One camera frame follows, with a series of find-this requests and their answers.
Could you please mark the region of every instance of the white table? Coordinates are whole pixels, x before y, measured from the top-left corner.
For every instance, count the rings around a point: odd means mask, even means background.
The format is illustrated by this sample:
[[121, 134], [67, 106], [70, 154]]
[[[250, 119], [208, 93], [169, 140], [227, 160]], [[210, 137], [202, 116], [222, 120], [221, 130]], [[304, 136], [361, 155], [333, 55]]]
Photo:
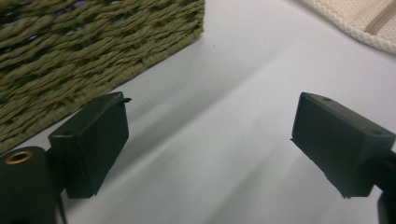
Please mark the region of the white table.
[[129, 141], [97, 196], [63, 194], [70, 224], [378, 222], [379, 189], [344, 200], [289, 139], [302, 91], [396, 133], [396, 57], [298, 0], [207, 0], [198, 41], [115, 91]]

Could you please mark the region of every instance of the black plastic block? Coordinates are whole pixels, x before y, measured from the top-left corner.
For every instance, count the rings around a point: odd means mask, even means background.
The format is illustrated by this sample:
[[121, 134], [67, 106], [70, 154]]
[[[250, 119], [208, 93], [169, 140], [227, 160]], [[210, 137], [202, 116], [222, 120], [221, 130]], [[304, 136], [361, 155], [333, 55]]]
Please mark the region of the black plastic block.
[[303, 92], [292, 141], [344, 197], [368, 196], [373, 160], [391, 150], [395, 134], [320, 95]]

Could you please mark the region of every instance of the green wicker basket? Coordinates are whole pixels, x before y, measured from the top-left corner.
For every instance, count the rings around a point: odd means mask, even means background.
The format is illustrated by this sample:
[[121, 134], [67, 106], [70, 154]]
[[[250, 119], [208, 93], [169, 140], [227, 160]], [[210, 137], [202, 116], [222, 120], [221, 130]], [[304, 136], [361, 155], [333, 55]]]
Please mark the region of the green wicker basket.
[[198, 38], [204, 0], [0, 0], [0, 153]]

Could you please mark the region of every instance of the woven white cloth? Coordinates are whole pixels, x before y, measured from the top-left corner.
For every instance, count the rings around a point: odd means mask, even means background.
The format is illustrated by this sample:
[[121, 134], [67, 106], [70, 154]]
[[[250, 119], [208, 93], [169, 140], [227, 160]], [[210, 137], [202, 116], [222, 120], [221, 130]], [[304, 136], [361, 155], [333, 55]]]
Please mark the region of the woven white cloth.
[[396, 0], [304, 0], [355, 39], [396, 53]]

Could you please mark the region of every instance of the wicker basket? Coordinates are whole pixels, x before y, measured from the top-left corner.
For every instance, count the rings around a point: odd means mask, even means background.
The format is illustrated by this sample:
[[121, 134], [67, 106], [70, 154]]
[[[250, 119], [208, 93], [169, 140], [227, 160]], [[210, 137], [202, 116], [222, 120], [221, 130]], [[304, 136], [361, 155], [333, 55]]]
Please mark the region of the wicker basket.
[[0, 153], [185, 47], [204, 0], [0, 0]]

